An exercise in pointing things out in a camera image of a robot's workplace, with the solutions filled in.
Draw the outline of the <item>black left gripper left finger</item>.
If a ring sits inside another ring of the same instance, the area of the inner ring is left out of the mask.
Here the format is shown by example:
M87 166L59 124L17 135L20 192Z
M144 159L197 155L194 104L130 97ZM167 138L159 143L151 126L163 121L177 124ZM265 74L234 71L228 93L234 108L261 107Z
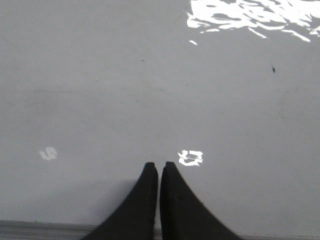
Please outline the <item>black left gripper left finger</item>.
M146 162L132 190L83 240L152 240L159 175L153 162Z

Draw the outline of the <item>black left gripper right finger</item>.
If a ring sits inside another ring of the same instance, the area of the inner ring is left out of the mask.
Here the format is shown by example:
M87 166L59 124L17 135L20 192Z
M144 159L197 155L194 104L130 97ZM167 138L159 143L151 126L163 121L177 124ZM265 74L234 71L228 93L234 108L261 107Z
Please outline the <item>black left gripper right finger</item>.
M160 221L164 240L239 240L197 198L174 162L163 168Z

